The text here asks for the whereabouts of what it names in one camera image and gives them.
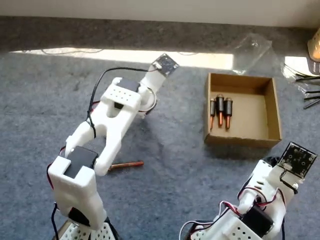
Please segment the open cardboard box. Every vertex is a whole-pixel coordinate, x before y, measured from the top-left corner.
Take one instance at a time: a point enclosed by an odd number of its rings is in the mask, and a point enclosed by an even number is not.
[[[217,114],[210,130],[210,99],[232,98],[230,129],[218,127]],[[209,73],[205,85],[204,142],[271,148],[282,139],[275,80],[267,77]]]

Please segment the clear plastic bag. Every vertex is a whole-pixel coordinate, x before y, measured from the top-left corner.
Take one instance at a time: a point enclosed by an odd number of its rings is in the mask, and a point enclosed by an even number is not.
[[[233,53],[232,71],[245,74],[272,47],[272,42],[256,33],[249,33],[240,41],[233,42],[229,48]]]

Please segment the robotic arm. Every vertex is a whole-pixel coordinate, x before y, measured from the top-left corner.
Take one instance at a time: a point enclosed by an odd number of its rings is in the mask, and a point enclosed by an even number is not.
[[[114,78],[89,119],[67,138],[65,156],[59,155],[48,168],[57,207],[74,223],[60,239],[66,235],[72,235],[72,239],[88,239],[90,235],[91,239],[99,239],[101,235],[104,239],[106,235],[99,231],[107,233],[109,240],[117,239],[97,192],[96,175],[107,174],[134,118],[138,114],[144,117],[156,106],[157,91],[178,67],[163,54],[140,82]],[[96,136],[106,136],[100,155],[83,147]]]
[[[271,240],[280,232],[287,205],[317,155],[291,142],[282,157],[260,160],[238,193],[239,206],[226,209],[212,222],[194,223],[187,240]]]

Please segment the black cylinder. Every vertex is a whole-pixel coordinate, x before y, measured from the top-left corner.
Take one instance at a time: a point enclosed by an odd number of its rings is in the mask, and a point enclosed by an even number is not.
[[[215,116],[216,115],[216,101],[210,100],[210,115]]]
[[[225,116],[232,116],[232,99],[226,98],[224,101],[224,115]]]
[[[216,112],[217,113],[223,112],[225,98],[221,94],[219,94],[218,96],[216,96],[215,100],[216,100]]]

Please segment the black circuit board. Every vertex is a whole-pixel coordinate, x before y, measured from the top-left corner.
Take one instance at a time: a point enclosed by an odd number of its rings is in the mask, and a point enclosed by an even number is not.
[[[179,65],[165,53],[155,60],[152,65],[166,78],[179,67]]]
[[[278,166],[283,168],[284,164],[290,165],[292,168],[287,171],[304,179],[317,156],[317,154],[304,147],[290,142],[282,154]]]

